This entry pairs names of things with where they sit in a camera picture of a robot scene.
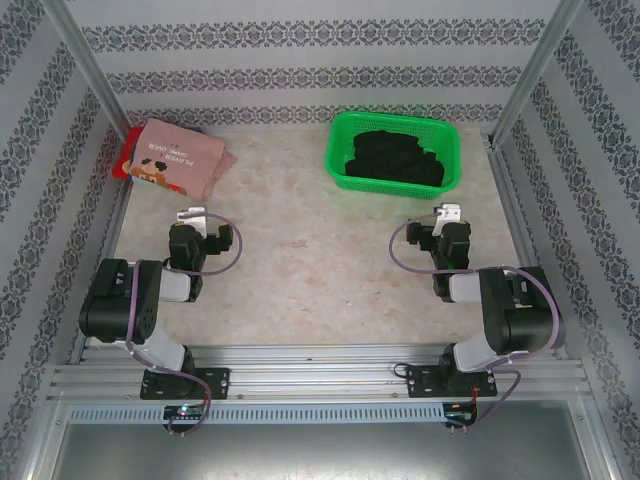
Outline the black t-shirt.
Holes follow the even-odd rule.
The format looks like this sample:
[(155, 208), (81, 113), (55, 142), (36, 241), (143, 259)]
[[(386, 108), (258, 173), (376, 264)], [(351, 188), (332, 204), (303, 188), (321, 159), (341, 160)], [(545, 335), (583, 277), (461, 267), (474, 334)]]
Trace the black t-shirt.
[(445, 169), (418, 138), (384, 130), (354, 137), (354, 158), (345, 164), (348, 176), (441, 187)]

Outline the green plastic mesh basket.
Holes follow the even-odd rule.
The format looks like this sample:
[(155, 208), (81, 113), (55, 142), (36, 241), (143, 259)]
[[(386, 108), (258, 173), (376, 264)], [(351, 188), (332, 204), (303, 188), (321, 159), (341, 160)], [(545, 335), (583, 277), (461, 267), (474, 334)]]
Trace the green plastic mesh basket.
[[(433, 153), (443, 165), (442, 185), (427, 186), (347, 175), (346, 164), (355, 158), (355, 137), (361, 133), (382, 130), (417, 138), (418, 145), (424, 151)], [(325, 167), (335, 183), (343, 189), (431, 200), (458, 186), (462, 174), (460, 147), (457, 130), (440, 120), (350, 111), (337, 115), (331, 124)]]

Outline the pink folded t-shirt pixel print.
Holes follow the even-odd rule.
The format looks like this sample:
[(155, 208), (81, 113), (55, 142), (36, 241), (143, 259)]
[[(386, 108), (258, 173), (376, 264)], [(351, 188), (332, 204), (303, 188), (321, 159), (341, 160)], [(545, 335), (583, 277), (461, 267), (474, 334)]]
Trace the pink folded t-shirt pixel print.
[(236, 161), (220, 139), (151, 119), (136, 141), (128, 173), (138, 180), (204, 202)]

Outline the red folded t-shirt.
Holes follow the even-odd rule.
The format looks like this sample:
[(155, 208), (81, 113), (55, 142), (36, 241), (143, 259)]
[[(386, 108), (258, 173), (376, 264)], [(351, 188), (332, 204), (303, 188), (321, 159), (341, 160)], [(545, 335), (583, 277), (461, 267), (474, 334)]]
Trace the red folded t-shirt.
[(111, 170), (111, 174), (116, 179), (126, 179), (130, 175), (130, 166), (132, 163), (134, 151), (138, 139), (143, 131), (142, 126), (132, 127), (125, 140), (120, 157)]

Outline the left controller board green LED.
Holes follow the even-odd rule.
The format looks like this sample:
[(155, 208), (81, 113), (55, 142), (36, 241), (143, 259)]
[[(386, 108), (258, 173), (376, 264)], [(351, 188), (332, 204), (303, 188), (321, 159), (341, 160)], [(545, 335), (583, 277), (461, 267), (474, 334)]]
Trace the left controller board green LED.
[(191, 427), (205, 420), (206, 417), (205, 408), (202, 406), (169, 405), (164, 407), (162, 423), (165, 426), (172, 424), (173, 428)]

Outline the right controller board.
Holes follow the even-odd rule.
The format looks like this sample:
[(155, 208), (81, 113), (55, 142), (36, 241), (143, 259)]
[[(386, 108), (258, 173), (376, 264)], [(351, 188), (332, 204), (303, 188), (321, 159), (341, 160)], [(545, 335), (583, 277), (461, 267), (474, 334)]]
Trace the right controller board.
[(443, 405), (445, 424), (448, 427), (463, 428), (473, 425), (478, 416), (475, 402), (445, 403)]

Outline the grey metal sheet panel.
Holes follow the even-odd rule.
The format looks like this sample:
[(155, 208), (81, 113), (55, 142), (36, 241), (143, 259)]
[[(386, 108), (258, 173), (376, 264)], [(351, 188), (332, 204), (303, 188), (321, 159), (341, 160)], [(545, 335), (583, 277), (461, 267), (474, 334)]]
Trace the grey metal sheet panel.
[(84, 425), (49, 408), (27, 480), (623, 480), (589, 400), (514, 401), (467, 431), (438, 423)]

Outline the aluminium side rail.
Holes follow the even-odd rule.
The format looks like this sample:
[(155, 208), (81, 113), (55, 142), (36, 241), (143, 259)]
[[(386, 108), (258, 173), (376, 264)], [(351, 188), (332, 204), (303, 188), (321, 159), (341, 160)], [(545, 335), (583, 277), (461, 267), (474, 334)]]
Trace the aluminium side rail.
[[(121, 209), (125, 203), (125, 197), (128, 192), (128, 186), (126, 183), (120, 185), (117, 196), (114, 198), (114, 202), (111, 205), (111, 210), (107, 218), (106, 230), (103, 232), (103, 237), (100, 244), (97, 257), (93, 264), (93, 270), (89, 278), (93, 281), (95, 274), (97, 273), (100, 262), (108, 257), (114, 249), (114, 238), (117, 236), (116, 230), (120, 225)], [(74, 365), (80, 362), (82, 358), (82, 352), (86, 345), (86, 336), (81, 332), (80, 327), (76, 326), (74, 335), (72, 337), (71, 345), (68, 351), (66, 359), (67, 365)]]
[(544, 269), (565, 321), (562, 342), (555, 349), (555, 356), (571, 359), (573, 355), (567, 349), (566, 328), (574, 320), (574, 314), (541, 214), (533, 200), (532, 188), (526, 181), (523, 168), (518, 165), (509, 167), (498, 148), (488, 147), (486, 153), (514, 249), (513, 254), (498, 254), (496, 259), (500, 260), (500, 265), (540, 265)]

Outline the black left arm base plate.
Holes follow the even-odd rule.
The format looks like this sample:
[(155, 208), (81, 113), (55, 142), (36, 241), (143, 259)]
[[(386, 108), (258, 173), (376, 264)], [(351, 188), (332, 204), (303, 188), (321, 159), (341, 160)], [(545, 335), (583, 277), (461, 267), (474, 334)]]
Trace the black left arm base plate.
[[(197, 368), (194, 376), (206, 383), (212, 400), (225, 400), (230, 383), (228, 368)], [(194, 380), (145, 370), (140, 388), (142, 400), (203, 400), (205, 388)]]

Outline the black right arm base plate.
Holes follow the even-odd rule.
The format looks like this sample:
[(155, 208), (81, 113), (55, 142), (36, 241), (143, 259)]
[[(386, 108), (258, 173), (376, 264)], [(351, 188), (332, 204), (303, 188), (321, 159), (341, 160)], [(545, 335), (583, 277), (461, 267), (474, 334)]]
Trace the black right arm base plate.
[(445, 371), (438, 366), (414, 366), (406, 369), (410, 398), (463, 398), (497, 396), (493, 375), (487, 372)]

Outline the aluminium mounting rail frame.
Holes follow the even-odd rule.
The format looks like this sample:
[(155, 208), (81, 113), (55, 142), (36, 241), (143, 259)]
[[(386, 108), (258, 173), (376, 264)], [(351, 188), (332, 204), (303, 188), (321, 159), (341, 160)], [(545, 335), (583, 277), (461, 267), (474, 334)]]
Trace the aluminium mounting rail frame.
[[(442, 345), (195, 346), (197, 365), (230, 369), (228, 400), (247, 403), (406, 402), (403, 363), (437, 362)], [(592, 388), (579, 360), (546, 353), (513, 363), (514, 400), (587, 399)], [(133, 404), (143, 369), (122, 349), (95, 344), (79, 363), (55, 368), (46, 398), (75, 404)]]

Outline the aluminium corner post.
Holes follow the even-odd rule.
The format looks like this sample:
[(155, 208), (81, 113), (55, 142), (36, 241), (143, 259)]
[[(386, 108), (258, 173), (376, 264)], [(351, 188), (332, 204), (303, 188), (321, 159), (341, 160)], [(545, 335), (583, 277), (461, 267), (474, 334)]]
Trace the aluminium corner post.
[(129, 118), (106, 74), (96, 60), (81, 28), (73, 18), (66, 0), (40, 0), (40, 2), (85, 80), (92, 88), (102, 109), (106, 112), (114, 130), (124, 141), (131, 129)]
[(487, 136), (487, 145), (491, 150), (495, 150), (506, 138), (583, 3), (584, 0), (559, 0), (494, 129)]

